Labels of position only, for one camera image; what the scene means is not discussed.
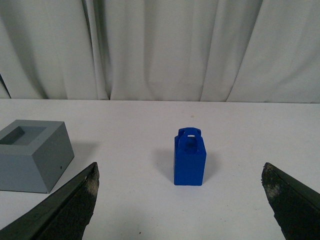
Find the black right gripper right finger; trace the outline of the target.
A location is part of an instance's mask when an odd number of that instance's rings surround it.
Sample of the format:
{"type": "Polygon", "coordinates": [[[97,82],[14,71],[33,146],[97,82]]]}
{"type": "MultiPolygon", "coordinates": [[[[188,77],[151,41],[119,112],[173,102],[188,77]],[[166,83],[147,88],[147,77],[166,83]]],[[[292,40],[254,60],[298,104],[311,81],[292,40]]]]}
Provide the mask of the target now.
{"type": "Polygon", "coordinates": [[[287,240],[320,238],[320,194],[267,162],[261,174],[266,198],[287,240]]]}

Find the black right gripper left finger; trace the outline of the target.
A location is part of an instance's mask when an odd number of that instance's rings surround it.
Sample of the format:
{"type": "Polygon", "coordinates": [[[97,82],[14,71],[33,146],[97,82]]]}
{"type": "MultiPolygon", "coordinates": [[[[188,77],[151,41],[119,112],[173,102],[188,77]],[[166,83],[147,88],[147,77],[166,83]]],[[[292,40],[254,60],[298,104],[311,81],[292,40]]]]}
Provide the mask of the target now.
{"type": "Polygon", "coordinates": [[[80,240],[93,216],[99,189],[93,162],[29,212],[0,231],[2,240],[80,240]]]}

